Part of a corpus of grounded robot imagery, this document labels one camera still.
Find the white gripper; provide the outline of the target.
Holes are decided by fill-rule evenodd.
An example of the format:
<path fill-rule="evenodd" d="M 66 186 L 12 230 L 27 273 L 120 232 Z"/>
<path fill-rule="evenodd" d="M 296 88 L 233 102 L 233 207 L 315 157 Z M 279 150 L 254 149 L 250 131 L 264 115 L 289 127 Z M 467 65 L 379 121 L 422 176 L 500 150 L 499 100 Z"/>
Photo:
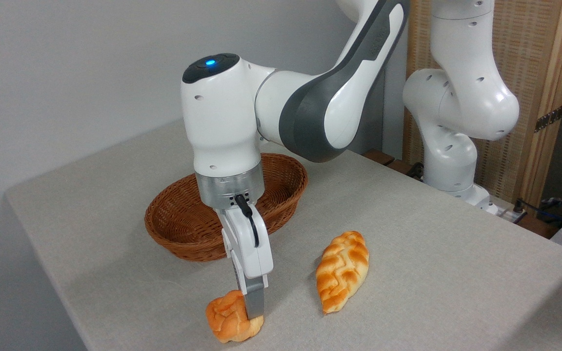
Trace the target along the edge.
<path fill-rule="evenodd" d="M 222 224 L 227 257 L 232 259 L 237 285 L 243 293 L 248 320 L 264 315 L 264 289 L 267 274 L 274 269 L 267 227 L 255 205 L 248 205 L 252 215 L 240 208 L 216 209 Z"/>

